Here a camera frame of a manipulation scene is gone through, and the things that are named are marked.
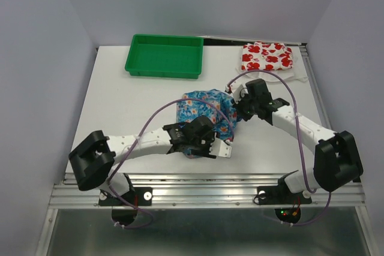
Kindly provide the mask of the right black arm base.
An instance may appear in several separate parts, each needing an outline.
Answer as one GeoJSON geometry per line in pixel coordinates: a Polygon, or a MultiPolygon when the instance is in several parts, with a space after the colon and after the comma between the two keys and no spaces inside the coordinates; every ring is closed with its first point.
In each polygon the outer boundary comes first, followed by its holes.
{"type": "Polygon", "coordinates": [[[256,205],[289,205],[289,204],[311,204],[312,198],[305,198],[302,192],[292,193],[285,183],[286,177],[293,174],[285,174],[278,179],[275,186],[258,186],[257,193],[253,197],[256,205]]]}

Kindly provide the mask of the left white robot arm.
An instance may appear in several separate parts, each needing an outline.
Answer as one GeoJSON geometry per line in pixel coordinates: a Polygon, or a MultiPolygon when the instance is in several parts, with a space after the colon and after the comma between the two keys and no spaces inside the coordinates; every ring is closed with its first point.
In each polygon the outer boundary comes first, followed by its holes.
{"type": "Polygon", "coordinates": [[[128,159],[175,152],[216,158],[220,141],[210,119],[199,116],[190,123],[169,124],[141,135],[106,136],[102,130],[94,131],[68,157],[80,191],[98,188],[113,193],[119,204],[128,204],[134,191],[113,166],[128,159]]]}

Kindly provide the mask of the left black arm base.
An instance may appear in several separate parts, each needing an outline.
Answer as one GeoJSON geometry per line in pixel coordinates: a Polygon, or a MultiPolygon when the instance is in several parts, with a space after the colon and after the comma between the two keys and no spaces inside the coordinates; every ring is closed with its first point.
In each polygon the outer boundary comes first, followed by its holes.
{"type": "MultiPolygon", "coordinates": [[[[136,187],[122,196],[122,198],[135,206],[151,206],[153,189],[150,186],[136,187]]],[[[125,206],[125,204],[115,196],[100,191],[98,205],[101,207],[125,206]]]]}

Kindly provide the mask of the red poppy white skirt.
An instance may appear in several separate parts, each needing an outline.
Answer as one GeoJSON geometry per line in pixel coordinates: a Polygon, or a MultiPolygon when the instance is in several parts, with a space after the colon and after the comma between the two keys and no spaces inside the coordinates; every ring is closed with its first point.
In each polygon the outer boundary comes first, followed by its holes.
{"type": "Polygon", "coordinates": [[[281,71],[293,68],[293,52],[284,43],[256,41],[244,44],[241,71],[281,71]]]}

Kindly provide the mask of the white crumpled skirt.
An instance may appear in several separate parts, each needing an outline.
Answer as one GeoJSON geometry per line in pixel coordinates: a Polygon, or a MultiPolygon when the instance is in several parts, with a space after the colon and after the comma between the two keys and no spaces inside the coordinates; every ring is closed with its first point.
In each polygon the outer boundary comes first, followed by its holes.
{"type": "MultiPolygon", "coordinates": [[[[244,72],[244,71],[240,70],[241,55],[240,55],[240,62],[237,64],[237,67],[236,67],[236,70],[238,73],[244,72]]],[[[308,77],[304,73],[304,70],[302,70],[299,67],[298,58],[296,56],[294,56],[294,54],[293,54],[293,68],[291,68],[289,70],[270,71],[270,72],[280,76],[285,81],[299,80],[299,81],[305,82],[308,79],[308,77]]],[[[260,73],[260,72],[258,72],[258,70],[252,71],[252,73],[247,74],[247,76],[252,78],[252,79],[261,78],[261,79],[264,79],[266,82],[277,82],[278,81],[278,79],[276,79],[274,76],[271,76],[271,75],[265,74],[265,73],[260,73]]]]}

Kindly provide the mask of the blue floral skirt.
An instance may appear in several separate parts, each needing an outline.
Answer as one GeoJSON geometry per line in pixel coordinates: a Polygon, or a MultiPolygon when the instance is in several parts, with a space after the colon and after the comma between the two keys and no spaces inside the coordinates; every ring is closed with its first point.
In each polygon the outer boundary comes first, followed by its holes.
{"type": "Polygon", "coordinates": [[[176,128],[171,129],[172,152],[184,154],[185,146],[197,138],[214,137],[233,141],[241,120],[232,106],[233,98],[216,89],[183,94],[176,105],[176,128]]]}

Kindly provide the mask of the aluminium rail frame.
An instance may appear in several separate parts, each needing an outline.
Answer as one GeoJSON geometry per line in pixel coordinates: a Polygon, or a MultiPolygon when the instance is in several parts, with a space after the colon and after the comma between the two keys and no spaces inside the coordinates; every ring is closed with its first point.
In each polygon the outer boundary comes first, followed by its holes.
{"type": "MultiPolygon", "coordinates": [[[[144,125],[155,130],[175,120],[167,106],[186,91],[225,85],[237,73],[241,46],[203,48],[197,80],[131,77],[129,47],[98,49],[74,144],[91,131],[124,137],[144,125]]],[[[301,206],[295,227],[281,224],[274,206],[253,202],[261,186],[276,185],[300,168],[297,142],[258,118],[240,123],[229,159],[188,159],[180,153],[132,159],[121,167],[136,188],[152,189],[133,229],[111,220],[98,190],[80,191],[71,168],[53,187],[38,255],[379,255],[363,186],[322,189],[301,206]]]]}

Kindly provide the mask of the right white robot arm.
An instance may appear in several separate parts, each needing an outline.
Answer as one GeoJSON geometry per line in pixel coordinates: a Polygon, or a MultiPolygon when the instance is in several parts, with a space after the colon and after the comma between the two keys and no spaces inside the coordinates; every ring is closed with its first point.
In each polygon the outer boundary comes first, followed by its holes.
{"type": "Polygon", "coordinates": [[[256,196],[260,205],[290,203],[304,191],[323,189],[334,192],[363,174],[351,133],[335,132],[301,115],[288,101],[273,98],[262,79],[230,88],[232,104],[243,120],[257,116],[296,138],[300,148],[306,147],[314,155],[312,167],[284,175],[275,186],[262,187],[256,196]]]}

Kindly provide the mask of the green plastic tray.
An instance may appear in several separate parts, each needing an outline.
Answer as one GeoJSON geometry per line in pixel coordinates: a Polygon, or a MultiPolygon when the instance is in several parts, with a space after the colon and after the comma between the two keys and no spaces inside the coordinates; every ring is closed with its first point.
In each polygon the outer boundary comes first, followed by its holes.
{"type": "Polygon", "coordinates": [[[131,76],[198,79],[202,59],[201,37],[136,34],[125,71],[131,76]]]}

